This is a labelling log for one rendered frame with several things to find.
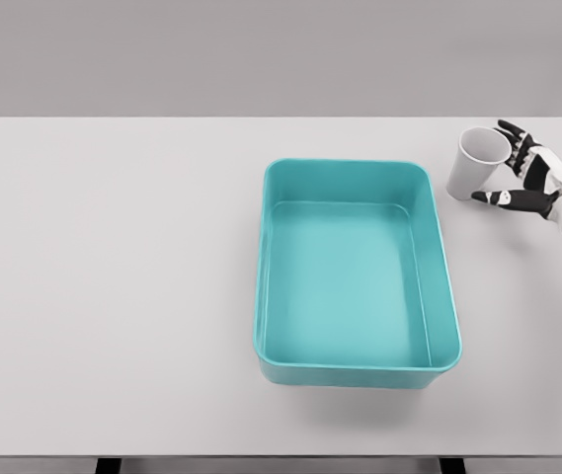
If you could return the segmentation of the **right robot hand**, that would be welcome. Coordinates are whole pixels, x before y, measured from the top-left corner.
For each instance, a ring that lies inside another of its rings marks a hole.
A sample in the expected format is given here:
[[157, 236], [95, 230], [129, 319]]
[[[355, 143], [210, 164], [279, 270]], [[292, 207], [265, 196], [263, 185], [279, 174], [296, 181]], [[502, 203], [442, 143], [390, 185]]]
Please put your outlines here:
[[500, 119], [496, 131], [512, 146], [505, 164], [521, 180], [520, 190], [471, 194], [475, 200], [506, 210], [537, 213], [555, 222], [562, 231], [562, 161], [548, 147], [517, 125]]

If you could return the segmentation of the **white paper cup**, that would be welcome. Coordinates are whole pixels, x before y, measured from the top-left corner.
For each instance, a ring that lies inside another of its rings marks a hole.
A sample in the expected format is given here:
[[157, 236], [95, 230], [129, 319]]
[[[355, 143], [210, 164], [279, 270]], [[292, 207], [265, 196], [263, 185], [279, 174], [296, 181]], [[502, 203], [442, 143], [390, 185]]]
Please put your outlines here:
[[447, 180], [448, 194], [458, 200], [471, 199], [471, 195], [482, 189], [511, 153], [512, 145], [500, 131], [482, 126], [465, 129], [459, 135], [457, 153]]

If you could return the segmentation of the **teal plastic basket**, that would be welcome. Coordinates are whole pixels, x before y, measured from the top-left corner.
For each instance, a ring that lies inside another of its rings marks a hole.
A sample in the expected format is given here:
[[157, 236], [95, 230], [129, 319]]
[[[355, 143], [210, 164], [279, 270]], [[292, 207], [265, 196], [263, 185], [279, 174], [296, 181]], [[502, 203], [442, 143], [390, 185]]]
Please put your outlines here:
[[253, 346], [264, 376], [283, 385], [422, 389], [457, 366], [459, 321], [422, 166], [268, 166]]

